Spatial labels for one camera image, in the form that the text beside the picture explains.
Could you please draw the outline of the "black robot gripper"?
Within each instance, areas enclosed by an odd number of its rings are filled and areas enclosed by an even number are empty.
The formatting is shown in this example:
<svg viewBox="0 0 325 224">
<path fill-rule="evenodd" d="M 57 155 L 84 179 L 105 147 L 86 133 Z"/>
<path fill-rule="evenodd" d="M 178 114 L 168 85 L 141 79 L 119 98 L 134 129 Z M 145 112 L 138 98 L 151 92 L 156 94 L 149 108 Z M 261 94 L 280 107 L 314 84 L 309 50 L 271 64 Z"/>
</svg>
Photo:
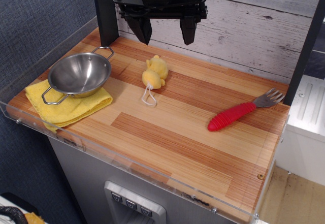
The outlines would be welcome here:
<svg viewBox="0 0 325 224">
<path fill-rule="evenodd" d="M 152 27 L 150 19 L 180 19 L 185 45 L 194 42 L 196 20 L 207 18 L 206 0 L 113 0 L 119 6 L 121 17 L 138 40 L 149 44 Z"/>
</svg>

